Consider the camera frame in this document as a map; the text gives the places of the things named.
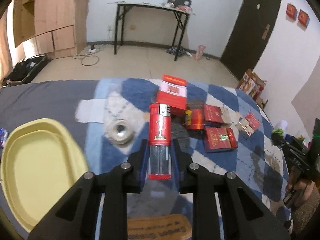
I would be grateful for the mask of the small red white pack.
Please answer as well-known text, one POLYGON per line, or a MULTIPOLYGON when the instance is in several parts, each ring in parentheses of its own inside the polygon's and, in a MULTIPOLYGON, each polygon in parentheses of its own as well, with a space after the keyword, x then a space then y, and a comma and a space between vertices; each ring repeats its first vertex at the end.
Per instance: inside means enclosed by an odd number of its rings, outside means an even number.
POLYGON ((253 133, 260 127, 261 123, 258 118, 250 112, 244 118, 241 118, 236 124, 236 128, 243 137, 251 137, 253 133))

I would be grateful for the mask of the red transparent lighter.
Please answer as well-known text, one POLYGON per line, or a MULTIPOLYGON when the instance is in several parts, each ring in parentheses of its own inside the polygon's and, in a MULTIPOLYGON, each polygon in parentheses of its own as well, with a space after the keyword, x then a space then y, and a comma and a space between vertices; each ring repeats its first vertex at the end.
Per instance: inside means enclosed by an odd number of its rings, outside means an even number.
POLYGON ((171 117, 170 106, 150 105, 149 169, 150 180, 171 179, 171 117))

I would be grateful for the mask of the red white cigarette pack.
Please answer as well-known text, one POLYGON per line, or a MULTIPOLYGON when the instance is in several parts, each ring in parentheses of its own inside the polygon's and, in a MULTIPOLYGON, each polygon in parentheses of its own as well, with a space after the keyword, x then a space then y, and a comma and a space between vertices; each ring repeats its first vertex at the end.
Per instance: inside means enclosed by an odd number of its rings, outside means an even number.
POLYGON ((180 115, 187 109, 187 81, 170 75, 163 75, 156 103, 170 106, 172 114, 180 115))

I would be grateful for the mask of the yellow plastic tray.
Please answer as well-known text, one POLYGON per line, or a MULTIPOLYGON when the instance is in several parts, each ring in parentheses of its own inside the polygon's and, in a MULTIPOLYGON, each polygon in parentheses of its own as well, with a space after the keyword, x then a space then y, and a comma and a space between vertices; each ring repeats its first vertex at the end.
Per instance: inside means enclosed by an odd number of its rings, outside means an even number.
POLYGON ((12 214, 27 232, 87 171, 82 149, 56 120, 23 124, 5 142, 2 189, 12 214))

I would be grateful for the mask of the red pack with green logo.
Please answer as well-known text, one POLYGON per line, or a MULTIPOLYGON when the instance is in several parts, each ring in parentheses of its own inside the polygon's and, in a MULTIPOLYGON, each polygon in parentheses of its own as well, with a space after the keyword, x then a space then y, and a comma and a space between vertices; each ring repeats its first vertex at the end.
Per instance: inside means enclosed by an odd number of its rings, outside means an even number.
POLYGON ((238 142, 231 128, 207 127, 204 136, 206 153, 232 151, 238 148, 238 142))

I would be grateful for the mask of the brown cardboard box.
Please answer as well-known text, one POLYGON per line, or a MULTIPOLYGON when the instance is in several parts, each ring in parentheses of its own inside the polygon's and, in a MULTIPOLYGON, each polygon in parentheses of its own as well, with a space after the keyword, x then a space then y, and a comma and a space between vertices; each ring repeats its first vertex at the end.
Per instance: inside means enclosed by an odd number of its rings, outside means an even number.
POLYGON ((255 72, 252 72, 251 69, 248 69, 242 76, 236 88, 245 92, 262 110, 264 110, 268 100, 264 101, 261 98, 261 94, 266 84, 266 80, 262 80, 255 72))

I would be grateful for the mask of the clear tape roll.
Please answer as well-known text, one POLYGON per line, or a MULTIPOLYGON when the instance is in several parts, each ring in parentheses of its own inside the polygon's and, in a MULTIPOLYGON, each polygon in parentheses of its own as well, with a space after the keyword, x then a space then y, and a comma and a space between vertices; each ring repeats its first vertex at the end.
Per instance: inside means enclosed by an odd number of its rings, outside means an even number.
POLYGON ((124 119, 113 120, 107 127, 106 136, 113 144, 123 145, 133 138, 134 130, 124 119))

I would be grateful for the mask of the white tissue paper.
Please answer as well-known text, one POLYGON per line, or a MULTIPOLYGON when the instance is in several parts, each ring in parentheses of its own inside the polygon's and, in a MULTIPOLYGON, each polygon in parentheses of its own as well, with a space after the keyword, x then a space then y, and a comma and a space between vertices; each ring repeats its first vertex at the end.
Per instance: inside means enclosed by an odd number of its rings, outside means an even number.
POLYGON ((75 111, 75 119, 80 123, 104 122, 105 99, 80 100, 75 111))

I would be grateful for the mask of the dark red orange box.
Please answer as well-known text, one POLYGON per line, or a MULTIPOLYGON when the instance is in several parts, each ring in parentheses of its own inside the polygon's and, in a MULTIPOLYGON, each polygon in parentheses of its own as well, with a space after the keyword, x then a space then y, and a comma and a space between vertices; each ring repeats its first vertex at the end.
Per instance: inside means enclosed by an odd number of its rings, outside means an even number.
POLYGON ((185 127, 187 130, 201 131, 204 125, 204 101, 189 100, 185 111, 185 127))

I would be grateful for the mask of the grey bed sheet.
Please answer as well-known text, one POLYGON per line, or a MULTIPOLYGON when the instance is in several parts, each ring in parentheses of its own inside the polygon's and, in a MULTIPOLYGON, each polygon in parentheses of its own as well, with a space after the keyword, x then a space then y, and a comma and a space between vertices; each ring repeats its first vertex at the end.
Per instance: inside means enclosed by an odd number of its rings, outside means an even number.
POLYGON ((84 151, 89 170, 98 174, 99 153, 89 153, 89 124, 76 121, 80 100, 94 98, 98 81, 68 80, 29 83, 1 89, 1 128, 12 132, 27 122, 50 118, 63 124, 84 151))

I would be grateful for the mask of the pink bag on floor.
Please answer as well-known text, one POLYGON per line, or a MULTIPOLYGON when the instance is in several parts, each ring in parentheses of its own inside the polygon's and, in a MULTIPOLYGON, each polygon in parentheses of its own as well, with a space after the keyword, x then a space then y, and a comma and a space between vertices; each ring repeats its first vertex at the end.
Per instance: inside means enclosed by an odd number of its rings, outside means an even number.
POLYGON ((198 47, 196 54, 195 54, 195 60, 199 61, 200 59, 202 59, 205 48, 206 48, 206 46, 204 46, 204 45, 200 45, 198 47))

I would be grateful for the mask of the black open suitcase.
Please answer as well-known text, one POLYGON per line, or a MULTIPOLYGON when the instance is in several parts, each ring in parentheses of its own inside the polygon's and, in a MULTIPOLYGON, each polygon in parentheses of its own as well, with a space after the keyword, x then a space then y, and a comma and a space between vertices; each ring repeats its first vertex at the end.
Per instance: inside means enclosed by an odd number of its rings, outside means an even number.
POLYGON ((13 71, 3 78, 1 86, 12 87, 31 83, 50 61, 48 55, 37 55, 19 61, 13 71))

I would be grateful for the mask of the black folding table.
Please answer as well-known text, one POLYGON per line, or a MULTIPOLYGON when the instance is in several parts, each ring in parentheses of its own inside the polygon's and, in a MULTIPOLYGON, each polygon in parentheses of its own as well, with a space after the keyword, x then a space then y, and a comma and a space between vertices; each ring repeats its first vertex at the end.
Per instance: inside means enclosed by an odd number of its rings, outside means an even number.
POLYGON ((194 14, 191 7, 134 2, 111 2, 110 5, 116 6, 114 54, 123 45, 176 47, 172 54, 177 61, 189 18, 194 14))

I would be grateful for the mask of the red wall picture right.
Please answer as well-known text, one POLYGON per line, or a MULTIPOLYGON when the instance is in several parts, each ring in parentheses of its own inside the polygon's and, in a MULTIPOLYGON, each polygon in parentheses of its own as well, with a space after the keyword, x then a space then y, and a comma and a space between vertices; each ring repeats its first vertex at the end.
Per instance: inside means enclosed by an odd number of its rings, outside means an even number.
POLYGON ((309 15, 300 9, 299 14, 298 14, 298 22, 304 27, 307 28, 309 25, 310 17, 309 15))

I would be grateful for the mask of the red wall picture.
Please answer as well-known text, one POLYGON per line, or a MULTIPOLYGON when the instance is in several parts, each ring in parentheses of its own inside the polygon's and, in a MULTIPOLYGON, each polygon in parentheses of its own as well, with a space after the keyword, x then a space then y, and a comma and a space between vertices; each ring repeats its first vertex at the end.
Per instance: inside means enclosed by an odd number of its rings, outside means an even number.
POLYGON ((292 20, 296 20, 297 18, 297 8, 291 4, 291 3, 288 3, 287 4, 287 8, 286 8, 286 15, 292 19, 292 20))
POLYGON ((300 9, 299 14, 298 14, 298 22, 304 27, 307 28, 309 25, 310 17, 309 15, 300 9))

